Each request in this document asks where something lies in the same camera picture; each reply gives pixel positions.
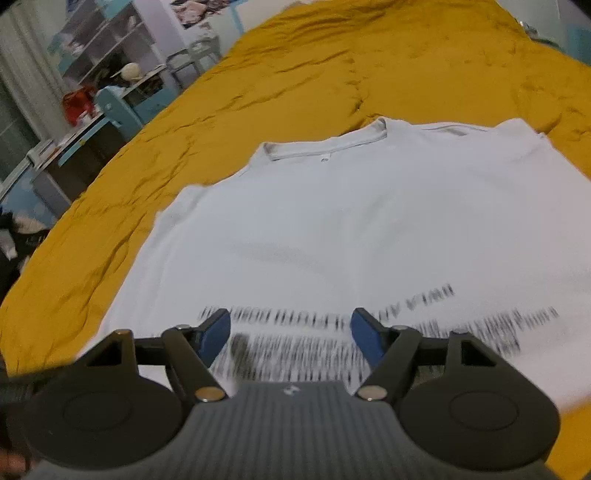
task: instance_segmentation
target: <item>gray gripper base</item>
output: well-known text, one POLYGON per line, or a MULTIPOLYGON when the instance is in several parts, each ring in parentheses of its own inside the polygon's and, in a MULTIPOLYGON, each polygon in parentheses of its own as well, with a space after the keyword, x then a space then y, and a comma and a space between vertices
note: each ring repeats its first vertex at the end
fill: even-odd
POLYGON ((432 458, 390 406, 351 397, 341 383, 253 383, 199 404, 165 448, 110 471, 41 462, 27 480, 556 480, 542 462, 470 472, 432 458))

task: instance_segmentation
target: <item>chair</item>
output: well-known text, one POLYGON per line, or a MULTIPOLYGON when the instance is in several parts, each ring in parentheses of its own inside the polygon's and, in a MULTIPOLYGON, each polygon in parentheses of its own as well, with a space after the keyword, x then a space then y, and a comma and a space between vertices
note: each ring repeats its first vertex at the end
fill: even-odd
POLYGON ((197 71, 197 76, 205 73, 201 65, 201 59, 211 59, 217 63, 222 59, 220 54, 219 37, 207 38, 192 42, 187 48, 183 48, 166 58, 167 70, 171 74, 179 90, 184 90, 183 82, 178 78, 178 72, 192 66, 197 71))

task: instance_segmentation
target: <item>poster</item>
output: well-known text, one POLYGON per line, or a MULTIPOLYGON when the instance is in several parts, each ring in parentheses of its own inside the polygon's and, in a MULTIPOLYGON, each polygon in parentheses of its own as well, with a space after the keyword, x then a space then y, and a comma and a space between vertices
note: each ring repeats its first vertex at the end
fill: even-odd
POLYGON ((170 8, 180 24, 190 28, 229 4, 230 0, 172 0, 170 8))

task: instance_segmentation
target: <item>curtain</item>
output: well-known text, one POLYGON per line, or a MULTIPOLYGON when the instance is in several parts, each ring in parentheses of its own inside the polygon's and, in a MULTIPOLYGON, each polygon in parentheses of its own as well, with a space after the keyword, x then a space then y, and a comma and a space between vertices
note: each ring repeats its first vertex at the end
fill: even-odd
POLYGON ((69 130, 61 99, 68 88, 50 63, 42 29, 28 0, 0 15, 0 77, 40 140, 69 130))

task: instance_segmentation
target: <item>red bag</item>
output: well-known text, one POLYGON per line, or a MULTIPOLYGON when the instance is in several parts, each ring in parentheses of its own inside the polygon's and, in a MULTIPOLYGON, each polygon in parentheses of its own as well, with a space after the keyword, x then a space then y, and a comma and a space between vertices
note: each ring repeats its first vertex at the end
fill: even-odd
POLYGON ((64 106, 66 119, 71 126, 76 126, 78 117, 83 113, 87 112, 91 116, 95 114, 95 106, 92 103, 95 94, 96 88, 85 85, 75 92, 64 95, 61 104, 64 106))

